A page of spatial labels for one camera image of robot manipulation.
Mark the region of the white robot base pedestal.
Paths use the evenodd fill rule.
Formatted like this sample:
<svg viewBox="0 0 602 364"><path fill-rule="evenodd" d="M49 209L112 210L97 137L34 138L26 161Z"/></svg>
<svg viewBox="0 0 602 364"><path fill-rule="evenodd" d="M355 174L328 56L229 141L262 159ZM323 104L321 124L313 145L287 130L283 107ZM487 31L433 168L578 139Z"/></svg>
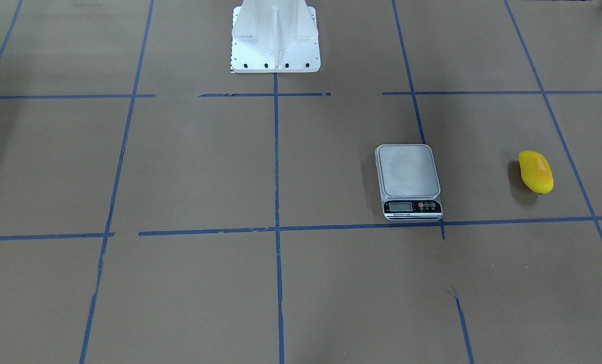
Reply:
<svg viewBox="0 0 602 364"><path fill-rule="evenodd" d="M317 72L317 14L306 1L243 1L232 13L230 71Z"/></svg>

